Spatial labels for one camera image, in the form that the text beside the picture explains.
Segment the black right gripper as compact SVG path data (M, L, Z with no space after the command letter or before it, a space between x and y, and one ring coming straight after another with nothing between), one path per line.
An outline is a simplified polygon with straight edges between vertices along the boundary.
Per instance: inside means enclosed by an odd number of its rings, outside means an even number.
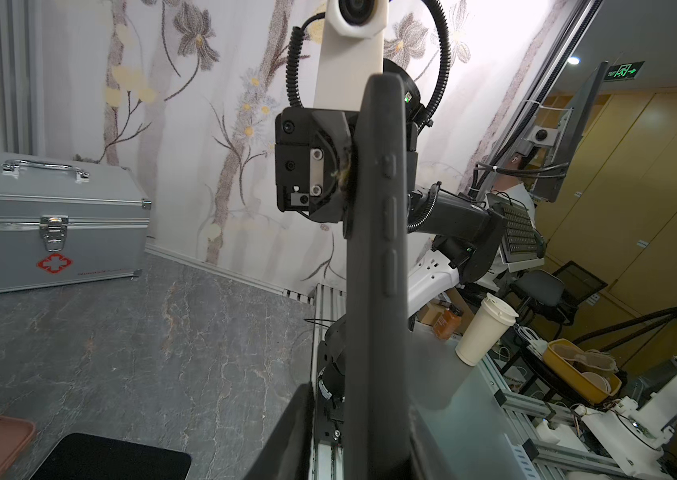
M370 190L385 193L400 174L408 224L419 221L419 126L403 109L390 122L358 111L289 107L276 116L276 206L316 223L351 224L372 206Z

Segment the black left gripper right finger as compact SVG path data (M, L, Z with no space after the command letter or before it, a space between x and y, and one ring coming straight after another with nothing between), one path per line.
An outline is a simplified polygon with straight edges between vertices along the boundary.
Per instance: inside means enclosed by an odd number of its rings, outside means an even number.
M448 460L416 407L409 408L411 442L411 478L416 480L454 480Z

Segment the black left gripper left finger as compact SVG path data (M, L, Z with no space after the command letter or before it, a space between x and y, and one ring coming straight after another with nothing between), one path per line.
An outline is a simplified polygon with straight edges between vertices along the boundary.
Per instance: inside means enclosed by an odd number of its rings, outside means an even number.
M314 388L305 383L296 388L244 479L308 479L313 427Z

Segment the black phone case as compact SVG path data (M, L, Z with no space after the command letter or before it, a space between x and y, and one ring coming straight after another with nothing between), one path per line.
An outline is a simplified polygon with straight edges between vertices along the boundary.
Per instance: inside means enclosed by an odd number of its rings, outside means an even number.
M188 476L192 456L86 433L62 438L40 467L36 479L178 479Z
M395 74L372 76L354 135L344 431L349 479L411 475L403 95Z

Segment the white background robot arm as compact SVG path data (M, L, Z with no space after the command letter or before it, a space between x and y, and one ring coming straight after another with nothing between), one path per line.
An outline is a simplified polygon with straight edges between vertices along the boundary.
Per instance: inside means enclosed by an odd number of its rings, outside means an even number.
M677 423L677 373L649 399L616 394L622 386L614 359L599 352L586 352L568 340L548 344L542 362L564 384L601 407L578 404L574 426L583 426L604 447L626 476L635 479L669 479L660 459L664 446L675 434Z

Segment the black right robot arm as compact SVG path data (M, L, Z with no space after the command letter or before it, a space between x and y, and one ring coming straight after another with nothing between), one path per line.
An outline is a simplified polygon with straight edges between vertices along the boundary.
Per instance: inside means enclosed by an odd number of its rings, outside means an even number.
M444 7L427 3L439 42L439 73L428 102L405 68L388 58L384 1L332 1L318 20L324 22L318 89L325 102L312 107L300 98L300 60L308 25L294 27L286 48L288 107L276 118L276 204L316 223L349 226L358 170L357 125L359 88L378 73L396 77L403 86L405 106L406 178L414 180L418 138L432 125L446 92L453 65L453 46ZM481 278L489 269L505 233L505 218L468 196L448 193L440 184L429 189L408 186L406 228L435 241L423 265L409 277L410 312L436 295Z

